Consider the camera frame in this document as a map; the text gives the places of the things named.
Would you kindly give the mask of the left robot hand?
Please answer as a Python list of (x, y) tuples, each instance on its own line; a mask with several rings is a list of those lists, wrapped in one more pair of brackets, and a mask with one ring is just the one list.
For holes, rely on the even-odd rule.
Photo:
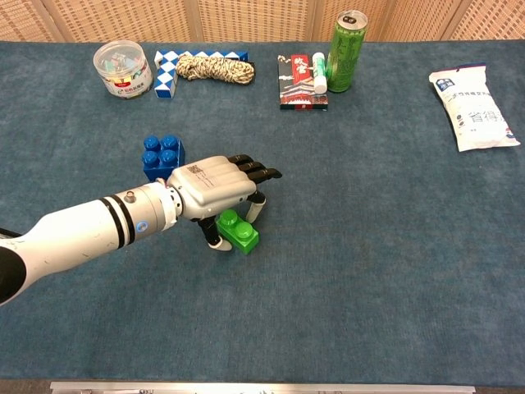
[(198, 223), (210, 248), (229, 251), (232, 245), (219, 234), (216, 216), (249, 201), (245, 221), (254, 222), (267, 201), (258, 184), (280, 177), (277, 169), (265, 167), (246, 154), (218, 155), (174, 169), (167, 186), (179, 195), (177, 216)]

